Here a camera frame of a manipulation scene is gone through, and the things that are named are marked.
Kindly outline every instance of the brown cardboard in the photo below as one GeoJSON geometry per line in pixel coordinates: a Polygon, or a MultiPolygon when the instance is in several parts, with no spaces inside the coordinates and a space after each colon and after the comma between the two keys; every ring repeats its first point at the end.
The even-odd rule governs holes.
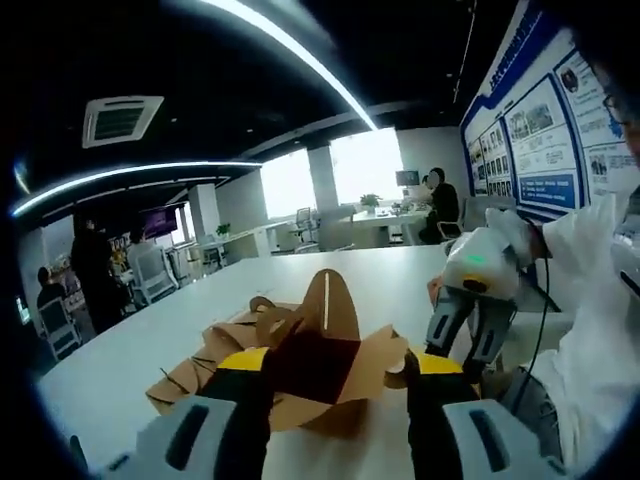
{"type": "Polygon", "coordinates": [[[255,297],[249,310],[233,322],[205,330],[205,346],[169,373],[184,386],[165,378],[147,391],[160,413],[202,388],[227,356],[269,346],[263,373],[276,392],[271,430],[304,426],[352,437],[364,424],[367,400],[382,393],[386,370],[397,365],[407,350],[406,340],[391,326],[360,340],[351,295],[333,270],[321,270],[313,277],[302,304],[255,297]]]}

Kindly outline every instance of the person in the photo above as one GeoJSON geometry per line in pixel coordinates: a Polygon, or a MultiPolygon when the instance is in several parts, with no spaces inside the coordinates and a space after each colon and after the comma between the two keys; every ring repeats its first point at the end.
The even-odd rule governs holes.
{"type": "Polygon", "coordinates": [[[51,279],[51,273],[47,267],[40,267],[38,270],[38,282],[42,287],[36,300],[39,309],[56,298],[64,299],[67,295],[64,287],[51,279]]]}
{"type": "MultiPolygon", "coordinates": [[[[127,248],[127,262],[129,263],[129,266],[133,271],[135,285],[142,285],[141,272],[137,267],[136,260],[145,253],[157,250],[162,256],[164,268],[169,275],[169,281],[175,288],[178,288],[178,282],[173,275],[173,271],[171,270],[167,256],[164,253],[164,249],[160,245],[156,245],[155,243],[146,240],[144,235],[144,228],[141,226],[136,226],[135,228],[133,228],[129,234],[129,239],[131,240],[131,245],[129,245],[129,248],[127,248]]],[[[137,305],[141,305],[144,303],[141,298],[136,298],[134,300],[137,305]]]]}
{"type": "Polygon", "coordinates": [[[442,242],[442,233],[438,222],[457,222],[460,214],[458,194],[453,185],[445,182],[444,170],[435,167],[422,178],[422,184],[431,189],[431,212],[427,217],[427,226],[418,234],[426,245],[437,245],[442,242]]]}
{"type": "Polygon", "coordinates": [[[96,334],[122,320],[122,295],[111,274],[111,245],[96,231],[95,222],[82,214],[73,216],[75,238],[71,247],[71,268],[75,272],[96,334]]]}
{"type": "MultiPolygon", "coordinates": [[[[637,44],[637,16],[629,11],[630,4],[538,3],[572,28],[640,168],[640,70],[624,53],[637,44]],[[602,25],[615,34],[603,33],[602,25]]],[[[493,376],[484,381],[487,391],[506,404],[524,385],[515,414],[538,435],[543,453],[557,456],[576,474],[598,468],[598,458],[611,458],[603,454],[618,432],[624,434],[640,393],[640,287],[633,276],[640,267],[639,213],[636,187],[592,199],[589,207],[540,229],[513,212],[496,217],[518,233],[531,261],[551,257],[583,286],[571,330],[557,350],[538,355],[531,377],[526,365],[497,376],[499,381],[492,381],[493,376]],[[612,253],[621,247],[626,257],[612,253]]],[[[436,278],[429,284],[432,301],[441,282],[436,278]]]]}

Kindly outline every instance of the black cable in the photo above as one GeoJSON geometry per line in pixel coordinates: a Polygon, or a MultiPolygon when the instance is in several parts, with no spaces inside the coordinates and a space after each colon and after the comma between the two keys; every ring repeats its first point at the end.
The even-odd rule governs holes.
{"type": "Polygon", "coordinates": [[[542,343],[542,332],[544,331],[544,324],[547,319],[547,310],[549,309],[549,248],[547,247],[547,242],[544,240],[544,236],[542,232],[534,225],[534,223],[528,218],[523,218],[525,222],[527,222],[532,230],[535,232],[535,235],[538,237],[540,244],[543,248],[543,258],[544,258],[544,268],[545,268],[545,277],[546,277],[546,292],[544,299],[544,308],[542,309],[542,319],[540,320],[540,330],[538,331],[538,341],[536,342],[536,348],[533,351],[533,359],[529,364],[529,368],[527,369],[527,375],[520,385],[520,389],[518,390],[518,394],[513,402],[513,406],[511,407],[511,413],[515,416],[518,412],[518,408],[520,407],[520,402],[522,401],[522,397],[524,396],[524,392],[527,389],[527,384],[529,383],[529,379],[531,378],[531,371],[533,370],[533,366],[536,363],[536,359],[538,358],[538,352],[540,351],[540,344],[542,343]]]}

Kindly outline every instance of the purple screen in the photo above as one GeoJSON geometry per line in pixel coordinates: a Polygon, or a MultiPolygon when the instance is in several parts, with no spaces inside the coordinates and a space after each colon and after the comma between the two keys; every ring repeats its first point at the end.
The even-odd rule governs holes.
{"type": "Polygon", "coordinates": [[[175,208],[154,210],[145,217],[144,234],[147,238],[161,237],[177,228],[175,208]]]}

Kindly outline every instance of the person in black clothing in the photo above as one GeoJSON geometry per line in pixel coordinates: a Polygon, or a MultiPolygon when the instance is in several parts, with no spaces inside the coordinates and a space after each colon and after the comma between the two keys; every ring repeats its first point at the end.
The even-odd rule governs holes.
{"type": "Polygon", "coordinates": [[[429,175],[423,177],[422,183],[433,189],[430,201],[432,210],[427,217],[427,227],[418,235],[426,245],[438,245],[443,240],[438,222],[458,221],[458,194],[453,185],[445,182],[444,170],[438,167],[432,168],[429,175]]]}
{"type": "Polygon", "coordinates": [[[39,309],[50,301],[56,298],[64,299],[67,295],[62,285],[51,280],[51,275],[46,267],[40,267],[40,270],[38,270],[38,282],[40,282],[42,286],[42,290],[40,290],[36,301],[39,309]]]}
{"type": "Polygon", "coordinates": [[[122,320],[119,287],[111,274],[111,246],[92,220],[76,214],[73,223],[71,268],[80,281],[93,328],[99,335],[122,320]]]}

